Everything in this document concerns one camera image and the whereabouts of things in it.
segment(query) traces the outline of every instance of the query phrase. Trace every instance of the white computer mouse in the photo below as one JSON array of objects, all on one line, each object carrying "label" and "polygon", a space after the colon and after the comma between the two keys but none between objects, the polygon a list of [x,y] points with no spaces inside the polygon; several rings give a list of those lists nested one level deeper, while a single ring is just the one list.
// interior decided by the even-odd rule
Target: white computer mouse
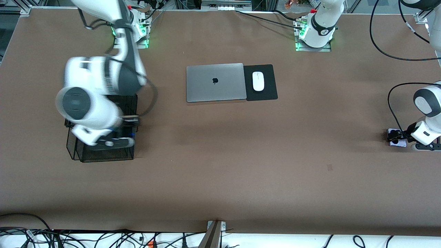
[{"label": "white computer mouse", "polygon": [[265,88],[265,81],[263,79],[263,73],[260,71],[253,72],[253,89],[255,91],[262,91]]}]

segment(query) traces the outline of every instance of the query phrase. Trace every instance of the mouse pad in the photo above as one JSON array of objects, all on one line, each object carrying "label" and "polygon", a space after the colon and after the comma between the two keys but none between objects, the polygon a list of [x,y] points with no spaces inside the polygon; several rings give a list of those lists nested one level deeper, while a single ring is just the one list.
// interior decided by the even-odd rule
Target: mouse pad
[{"label": "mouse pad", "polygon": [[[245,73],[245,87],[247,89],[247,101],[274,100],[277,99],[276,79],[272,64],[246,65],[243,67]],[[263,73],[265,87],[262,91],[253,89],[253,72]]]}]

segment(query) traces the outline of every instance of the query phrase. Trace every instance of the wire mesh basket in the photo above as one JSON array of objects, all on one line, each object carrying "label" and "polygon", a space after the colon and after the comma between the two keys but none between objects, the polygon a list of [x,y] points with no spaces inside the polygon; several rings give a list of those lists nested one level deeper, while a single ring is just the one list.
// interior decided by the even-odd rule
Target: wire mesh basket
[{"label": "wire mesh basket", "polygon": [[[124,115],[136,115],[136,108],[138,104],[138,96],[107,96],[109,100],[114,102],[122,111]],[[75,124],[68,120],[64,121],[64,125],[69,128],[67,134],[66,148],[73,160],[79,160],[83,163],[88,162],[107,162],[107,161],[121,161],[134,159],[135,147],[110,149],[110,150],[92,150],[90,146],[79,140],[72,132]],[[135,138],[136,127],[123,126],[119,131],[119,135],[123,137]]]}]

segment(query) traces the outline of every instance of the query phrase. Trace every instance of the silver laptop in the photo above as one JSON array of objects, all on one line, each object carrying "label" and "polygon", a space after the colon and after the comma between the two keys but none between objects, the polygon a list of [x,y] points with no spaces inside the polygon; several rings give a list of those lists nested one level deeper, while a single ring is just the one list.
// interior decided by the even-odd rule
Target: silver laptop
[{"label": "silver laptop", "polygon": [[187,102],[246,98],[242,63],[187,66]]}]

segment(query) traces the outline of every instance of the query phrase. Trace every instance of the brown table surface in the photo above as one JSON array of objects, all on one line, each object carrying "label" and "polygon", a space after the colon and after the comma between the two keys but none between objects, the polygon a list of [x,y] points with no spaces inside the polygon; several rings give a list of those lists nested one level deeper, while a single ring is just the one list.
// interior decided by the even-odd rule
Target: brown table surface
[{"label": "brown table surface", "polygon": [[[66,61],[102,56],[112,35],[84,29],[73,9],[33,9],[0,67],[0,212],[35,213],[55,229],[190,232],[218,218],[237,232],[440,235],[441,154],[383,140],[396,127],[389,89],[437,81],[440,66],[381,55],[368,15],[338,26],[332,52],[308,53],[295,51],[290,28],[232,11],[165,12],[140,50],[159,100],[135,160],[83,164],[67,153],[54,99]],[[397,15],[375,16],[374,35],[393,55],[434,56]],[[272,64],[279,99],[186,103],[186,66],[237,62]],[[416,89],[391,99],[404,127],[422,116]],[[150,94],[140,91],[139,110]]]}]

